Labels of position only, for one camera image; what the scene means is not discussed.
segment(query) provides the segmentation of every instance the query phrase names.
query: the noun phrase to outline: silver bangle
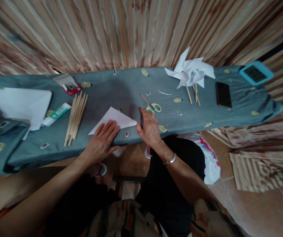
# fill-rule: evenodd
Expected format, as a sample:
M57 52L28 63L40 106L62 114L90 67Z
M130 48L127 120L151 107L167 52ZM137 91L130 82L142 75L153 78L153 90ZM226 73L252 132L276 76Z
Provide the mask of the silver bangle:
M171 160L167 161L166 163L163 163L164 166L168 166L169 164L173 163L175 159L177 158L177 154L174 153L173 157Z

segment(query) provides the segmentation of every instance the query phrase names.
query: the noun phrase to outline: wooden stick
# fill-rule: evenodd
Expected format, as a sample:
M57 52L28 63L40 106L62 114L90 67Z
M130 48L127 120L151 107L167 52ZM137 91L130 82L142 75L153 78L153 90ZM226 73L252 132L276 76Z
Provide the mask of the wooden stick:
M197 95L196 95L196 90L195 90L195 87L194 87L194 85L192 85L192 87L193 87L193 91L194 91L194 95L195 95L195 102L197 102Z
M71 113L70 113L70 118L69 118L68 130L67 130L66 139L65 139L65 146L67 145L68 140L69 140L71 120L72 120L73 114L74 114L75 102L76 102L76 95L75 95L75 98L73 98L73 102L72 102L72 108L71 108Z
M195 82L195 101L197 102L198 96L197 96L197 83Z
M190 92L188 91L187 84L185 84L185 86L186 86L186 91L187 91L188 98L190 99L190 103L192 104L192 99L191 99L191 96L190 96Z
M201 106L200 100L198 99L198 95L197 95L198 91L197 91L197 83L196 82L195 82L195 92L196 92L198 105Z
M85 94L84 94L84 96L81 98L81 102L80 102L80 105L79 105L79 107L78 107L78 113L77 113L77 116L76 116L75 121L74 121L74 129L73 129L72 134L71 134L71 137L70 137L70 139L73 139L73 140L74 140L74 137L75 137L75 136L74 136L74 133L75 133L75 131L76 131L76 125L78 124L79 118L80 118L80 116L81 116L81 111L82 111L82 107L83 107L84 101L85 101Z
M70 132L71 132L71 129L72 129L72 123L73 123L73 120L74 120L74 117L75 117L75 112L76 112L76 103L77 103L77 100L78 100L78 95L76 94L75 97L74 97L74 106L71 108L71 114L72 114L72 117L70 118L70 128L69 128L69 132L68 132L68 135L67 135L67 142L69 141L70 139Z
M76 136L78 135L79 126L80 126L80 123L81 123L81 120L82 120L82 116L83 116L83 112L84 112L84 109L85 109L85 106L86 106L86 102L88 100L88 96L89 95L86 95L85 101L83 103L82 111L81 111L81 114L80 114L80 119L79 119L79 121L76 125L74 140L76 139Z
M71 128L70 128L70 140L69 140L68 145L71 145L72 134L73 134L73 131L74 131L74 128L75 128L75 119L76 119L76 116L78 114L78 108L79 108L79 105L80 105L80 102L81 102L81 96L82 96L82 91L81 91L80 95L78 96L76 103L75 103L74 114L73 114L73 119L71 121Z

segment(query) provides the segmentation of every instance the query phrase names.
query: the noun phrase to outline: bundle of wooden sticks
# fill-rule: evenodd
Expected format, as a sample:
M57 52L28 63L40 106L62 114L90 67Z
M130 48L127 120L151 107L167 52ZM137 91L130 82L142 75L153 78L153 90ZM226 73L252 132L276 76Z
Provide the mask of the bundle of wooden sticks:
M67 144L71 145L72 140L76 139L87 100L88 100L88 95L84 93L82 97L82 91L79 96L77 96L76 94L75 97L73 98L69 125L66 134L65 146L67 146Z

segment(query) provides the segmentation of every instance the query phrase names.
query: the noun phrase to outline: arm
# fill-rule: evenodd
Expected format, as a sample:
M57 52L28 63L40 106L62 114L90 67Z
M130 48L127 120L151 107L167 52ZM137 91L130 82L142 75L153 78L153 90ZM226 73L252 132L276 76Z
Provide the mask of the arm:
M85 170L119 148L108 149L118 131L115 121L109 121L105 126L101 124L86 149L71 165L0 219L0 236L35 234L59 199Z
M141 113L143 115L144 127L142 129L139 123L136 127L140 137L154 149L164 163L170 161L174 152L160 138L156 117L145 109L141 109ZM179 157L168 165L167 169L180 192L189 203L194 204L196 200L201 198L217 200L200 177Z

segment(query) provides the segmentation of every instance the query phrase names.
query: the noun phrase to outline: scissors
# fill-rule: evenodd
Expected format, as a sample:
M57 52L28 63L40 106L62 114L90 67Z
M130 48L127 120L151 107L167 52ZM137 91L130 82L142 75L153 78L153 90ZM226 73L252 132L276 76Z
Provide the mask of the scissors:
M139 95L140 95L140 97L146 102L146 104L148 105L147 108L146 108L146 110L151 111L153 114L155 114L155 111L157 111L158 113L161 112L161 107L160 107L160 105L158 105L158 104L156 104L156 103L152 103L152 104L151 104L151 103L149 103L149 102L146 100L145 97L142 96L142 94L139 94Z

